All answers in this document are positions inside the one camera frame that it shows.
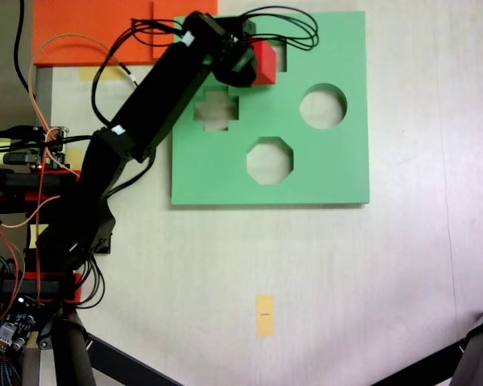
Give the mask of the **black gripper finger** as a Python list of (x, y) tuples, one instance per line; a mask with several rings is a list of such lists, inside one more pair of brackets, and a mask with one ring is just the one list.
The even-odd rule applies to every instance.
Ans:
[(232, 62), (221, 62), (216, 66), (216, 79), (223, 84), (237, 88), (252, 85), (257, 75), (257, 60), (254, 56)]

